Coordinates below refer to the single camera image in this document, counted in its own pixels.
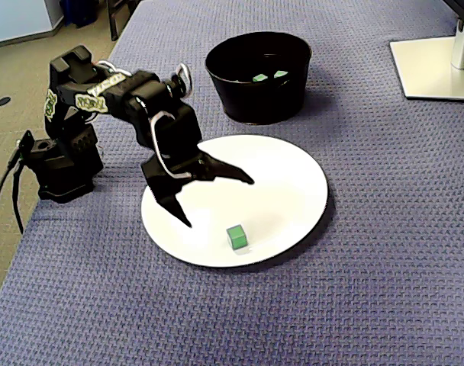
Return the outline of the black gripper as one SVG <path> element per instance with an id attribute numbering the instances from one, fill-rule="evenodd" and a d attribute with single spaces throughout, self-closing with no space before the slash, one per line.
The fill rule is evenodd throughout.
<path id="1" fill-rule="evenodd" d="M 198 148 L 202 134 L 195 111 L 185 103 L 149 114 L 145 105 L 134 105 L 133 127 L 137 142 L 152 156 L 140 164 L 155 201 L 188 228 L 192 224 L 176 195 L 194 181 L 216 178 L 255 181 L 244 170 L 214 158 Z"/>

